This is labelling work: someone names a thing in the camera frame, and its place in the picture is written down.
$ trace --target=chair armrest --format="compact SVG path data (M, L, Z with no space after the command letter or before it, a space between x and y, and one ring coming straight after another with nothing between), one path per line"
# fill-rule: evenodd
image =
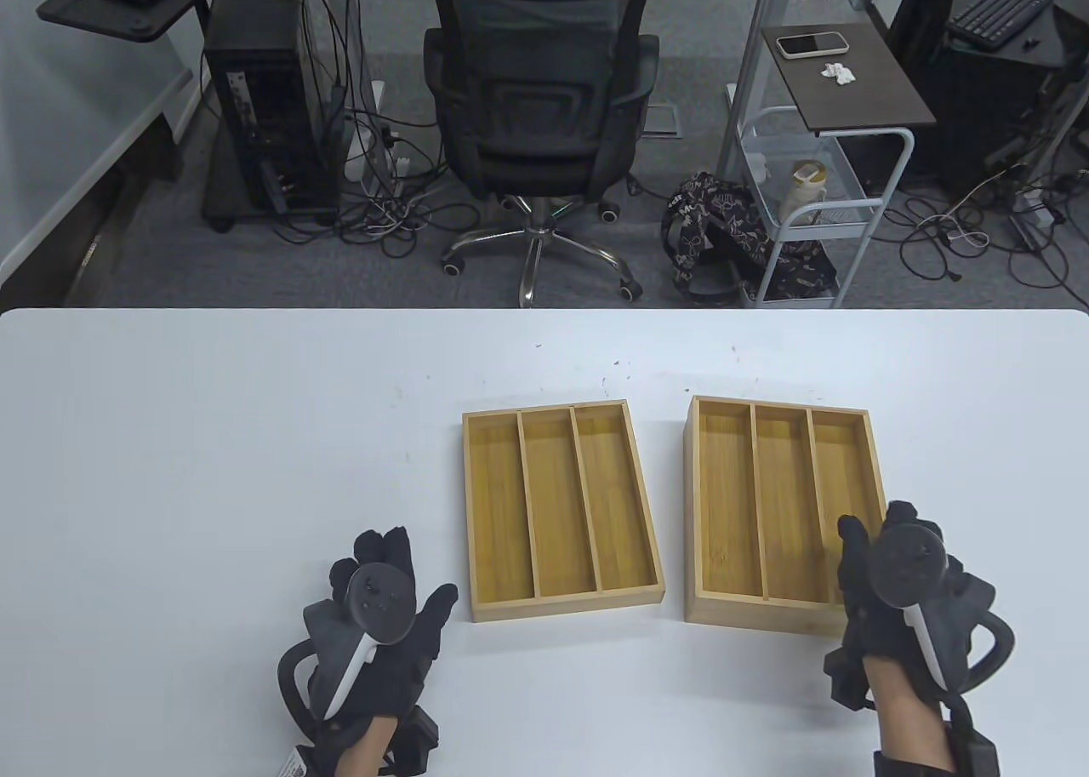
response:
M654 89L654 82L658 80L658 37L653 34L639 35L639 60L636 65L636 82L633 92L617 96L612 100L612 107L623 107L633 101L645 101L650 99L650 92Z
M440 97L443 101L464 104L465 97L455 92L451 92L442 84L442 65L444 63L442 50L442 29L427 29L424 33L424 81L429 92Z

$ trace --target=gray carpet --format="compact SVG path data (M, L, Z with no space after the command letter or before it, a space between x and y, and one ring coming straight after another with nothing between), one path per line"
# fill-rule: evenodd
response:
M634 173L656 192L669 193L684 175L711 169L725 126L722 97L735 80L756 0L650 0L644 29L662 41L662 64L654 99L671 100L681 111L685 138L644 139ZM374 76L386 80L384 111L411 121L430 121L433 105L420 70L424 31L437 25L432 0L363 0L366 38ZM859 19L844 0L794 0L791 22L847 22ZM779 100L782 84L769 89ZM437 228L420 232L419 247L404 259L389 259L374 246L348 246L337 239L306 246L283 243L266 224L238 226L216 235L200 219L208 151L215 124L201 111L184 142L185 168L175 184L156 183L129 229L117 271L101 296L112 306L511 306L516 302L524 244L474 252L460 278L443 275L439 253L451 233ZM408 131L435 154L432 131ZM419 161L414 166L424 165ZM449 178L450 190L436 203L467 201ZM644 284L646 306L678 305L669 265L659 243L663 202L650 195L629 197L623 186L610 195L622 207L622 220L601 224L592 214L565 224L626 257ZM489 220L501 220L494 204L480 205ZM1076 206L1075 217L1089 219ZM466 220L458 210L437 219L445 224ZM988 222L995 243L1012 244L1002 219ZM904 230L883 223L880 236L901 238ZM1089 295L1089 243L1061 228L1057 232L1070 264L1069 282ZM829 253L845 268L854 243L833 243ZM922 271L940 265L926 246L909 247L908 257ZM1059 260L1053 259L1056 268ZM1029 257L1015 258L1025 280L1050 282L1051 276ZM992 251L951 268L963 279L938 282L911 276L900 263L897 247L872 243L847 294L856 307L1068 307L1077 306L1061 290L1030 290L1007 271L1007 256ZM541 306L623 306L608 267L578 255L547 252L538 284Z

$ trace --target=black bag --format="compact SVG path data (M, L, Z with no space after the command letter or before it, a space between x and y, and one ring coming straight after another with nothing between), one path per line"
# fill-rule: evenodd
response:
M684 181L665 205L662 246L673 262L673 284L688 302L723 306L737 303L738 290L756 298L773 243L745 185L699 173ZM733 288L694 292L693 272L712 264L730 270ZM824 248L817 241L792 241L783 245L764 300L820 298L834 288L835 267Z

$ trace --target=hand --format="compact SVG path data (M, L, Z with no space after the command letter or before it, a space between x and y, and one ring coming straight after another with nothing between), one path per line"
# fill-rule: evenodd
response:
M326 604L331 608L340 607L345 626L351 623L351 618L344 608L344 598L352 573L359 564L384 561L403 570L415 582L412 548L404 527L394 527L384 536L372 530L363 533L355 539L354 556L341 559L329 571L333 599ZM319 775L333 777L342 756L347 757L345 752L354 751L357 744L366 749L374 732L374 718L401 720L416 706L424 691L424 677L439 657L439 636L456 600L457 587L443 584L427 599L404 640L378 647L375 659L363 667L340 712L330 723L322 724L318 732L315 760ZM381 761L388 742L383 740L377 746L382 750L377 753L377 761Z
M918 518L914 506L906 501L891 501L885 513L882 532L897 524L920 524L938 534L937 524ZM843 539L843 559L840 561L840 590L847 610L847 633L843 646L856 657L876 656L897 660L915 667L922 663L915 632L904 622L904 614L881 600L870 585L870 536L856 517L843 515L839 522Z
M352 573L359 564L384 561L415 581L412 548L404 527L394 527L384 536L368 530L355 539L354 549L355 558L343 558L329 571L333 600L341 606L344 606ZM397 644L379 646L374 661L363 667L338 718L341 715L406 717L424 691L424 678L431 661L439 657L439 636L456 600L457 587L453 584L443 584L431 593L405 639Z

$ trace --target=wooden tray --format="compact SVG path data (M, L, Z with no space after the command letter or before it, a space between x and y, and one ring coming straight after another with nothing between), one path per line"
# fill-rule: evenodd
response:
M665 594L624 401L464 416L473 620Z
M686 620L843 633L836 521L884 519L865 411L695 397L685 485Z

